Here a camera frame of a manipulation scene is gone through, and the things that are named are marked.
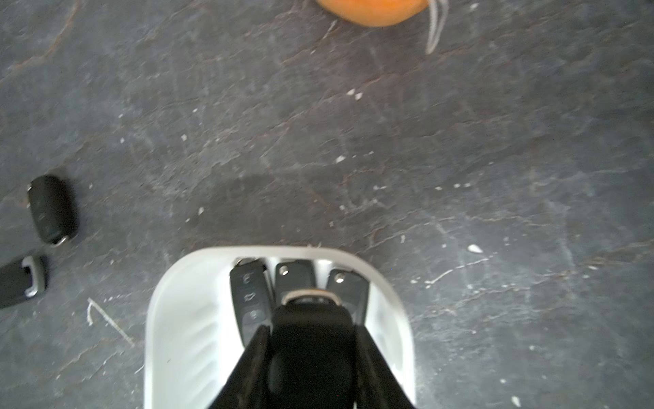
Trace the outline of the white storage box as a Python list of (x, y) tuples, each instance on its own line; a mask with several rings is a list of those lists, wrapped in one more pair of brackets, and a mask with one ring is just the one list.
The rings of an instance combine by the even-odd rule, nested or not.
[(144, 405), (415, 407), (408, 315), (385, 277), (347, 252), (192, 252), (149, 304)]

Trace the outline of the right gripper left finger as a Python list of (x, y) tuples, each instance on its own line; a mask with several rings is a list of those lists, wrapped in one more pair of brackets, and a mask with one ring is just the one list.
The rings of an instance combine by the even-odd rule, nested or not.
[(257, 328), (209, 409), (268, 408), (267, 375), (272, 357), (270, 332), (267, 325)]

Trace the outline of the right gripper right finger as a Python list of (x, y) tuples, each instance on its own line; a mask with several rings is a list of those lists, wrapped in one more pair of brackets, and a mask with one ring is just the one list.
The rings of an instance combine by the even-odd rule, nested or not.
[(356, 325), (355, 402), (358, 409), (414, 409), (371, 334)]

